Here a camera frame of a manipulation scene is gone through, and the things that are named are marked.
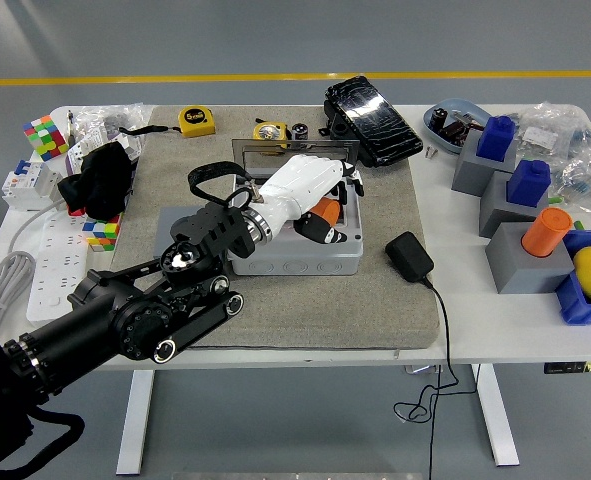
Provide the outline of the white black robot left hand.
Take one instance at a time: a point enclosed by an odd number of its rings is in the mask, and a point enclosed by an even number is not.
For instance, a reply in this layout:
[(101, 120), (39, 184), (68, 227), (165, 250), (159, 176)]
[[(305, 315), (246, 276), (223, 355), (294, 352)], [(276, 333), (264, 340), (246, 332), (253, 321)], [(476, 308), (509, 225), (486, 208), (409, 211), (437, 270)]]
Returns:
[(297, 233), (319, 244), (347, 241), (347, 235), (322, 214), (344, 204), (344, 180), (349, 179), (355, 193), (364, 194), (356, 167), (342, 160), (298, 154), (291, 157), (259, 188), (245, 215), (266, 243), (277, 236), (288, 221)]

